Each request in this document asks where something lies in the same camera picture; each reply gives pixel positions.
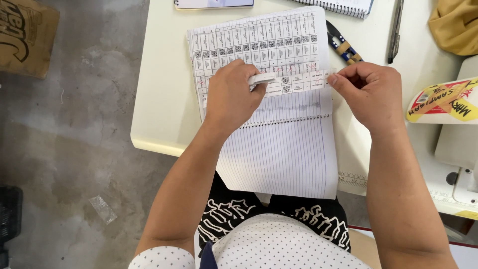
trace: brown paper bag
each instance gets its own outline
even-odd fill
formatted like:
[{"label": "brown paper bag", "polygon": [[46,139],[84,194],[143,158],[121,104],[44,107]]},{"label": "brown paper bag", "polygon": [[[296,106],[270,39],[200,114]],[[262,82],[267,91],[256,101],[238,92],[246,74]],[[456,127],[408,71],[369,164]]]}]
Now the brown paper bag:
[{"label": "brown paper bag", "polygon": [[45,78],[59,19],[34,0],[0,0],[0,70]]}]

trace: black shorts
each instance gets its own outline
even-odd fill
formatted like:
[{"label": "black shorts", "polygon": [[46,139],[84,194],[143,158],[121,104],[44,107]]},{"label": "black shorts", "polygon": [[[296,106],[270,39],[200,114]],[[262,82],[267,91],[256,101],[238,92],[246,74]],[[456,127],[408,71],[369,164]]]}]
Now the black shorts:
[{"label": "black shorts", "polygon": [[266,207],[253,192],[229,190],[216,172],[203,217],[197,227],[201,246],[199,257],[208,241],[215,243],[243,221],[264,213],[296,219],[321,237],[350,252],[347,218],[337,198],[331,200],[272,195],[271,202]]}]

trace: notebook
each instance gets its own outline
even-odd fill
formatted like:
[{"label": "notebook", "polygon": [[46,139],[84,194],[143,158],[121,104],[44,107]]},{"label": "notebook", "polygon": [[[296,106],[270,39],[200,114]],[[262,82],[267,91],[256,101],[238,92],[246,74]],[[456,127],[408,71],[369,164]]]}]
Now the notebook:
[{"label": "notebook", "polygon": [[177,10],[253,7],[254,0],[174,0]]},{"label": "notebook", "polygon": [[366,19],[373,0],[292,0],[301,4],[323,7],[325,10]]},{"label": "notebook", "polygon": [[201,120],[209,78],[237,58],[262,73],[286,78],[280,86],[268,85],[268,97],[225,142],[216,168],[225,185],[335,199],[337,157],[332,94],[325,79],[332,71],[324,9],[301,7],[196,28],[188,31],[188,42]]}]

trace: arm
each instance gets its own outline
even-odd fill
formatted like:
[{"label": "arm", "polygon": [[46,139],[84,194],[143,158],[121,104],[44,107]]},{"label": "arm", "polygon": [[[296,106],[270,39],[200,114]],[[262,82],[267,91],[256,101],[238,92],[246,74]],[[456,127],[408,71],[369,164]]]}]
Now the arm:
[{"label": "arm", "polygon": [[372,137],[370,225],[383,268],[457,268],[410,144],[393,68],[354,64],[328,78]]},{"label": "arm", "polygon": [[210,79],[206,118],[154,198],[139,254],[159,246],[180,247],[194,255],[194,233],[206,207],[217,159],[227,138],[257,109],[267,84],[250,91],[254,65],[235,60]]}]

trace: yellow cloth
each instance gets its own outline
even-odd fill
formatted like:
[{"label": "yellow cloth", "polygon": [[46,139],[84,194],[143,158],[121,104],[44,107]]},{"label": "yellow cloth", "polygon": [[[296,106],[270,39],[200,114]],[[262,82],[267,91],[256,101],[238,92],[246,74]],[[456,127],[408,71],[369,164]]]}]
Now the yellow cloth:
[{"label": "yellow cloth", "polygon": [[428,25],[440,48],[478,54],[478,0],[438,0]]}]

